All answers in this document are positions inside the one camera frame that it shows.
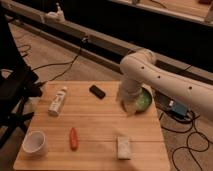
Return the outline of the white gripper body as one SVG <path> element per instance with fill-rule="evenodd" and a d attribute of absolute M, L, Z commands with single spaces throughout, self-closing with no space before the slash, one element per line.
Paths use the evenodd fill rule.
<path fill-rule="evenodd" d="M 132 79 L 122 79 L 116 100 L 121 104 L 128 116 L 134 115 L 138 109 L 136 100 L 142 93 L 141 84 Z"/>

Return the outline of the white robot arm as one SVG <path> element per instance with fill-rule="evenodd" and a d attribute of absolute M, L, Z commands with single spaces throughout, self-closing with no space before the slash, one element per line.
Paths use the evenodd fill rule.
<path fill-rule="evenodd" d="M 126 104 L 134 102 L 145 83 L 213 121 L 213 85 L 167 72 L 157 67 L 155 62 L 155 54 L 148 49 L 131 53 L 121 60 L 120 100 Z"/>

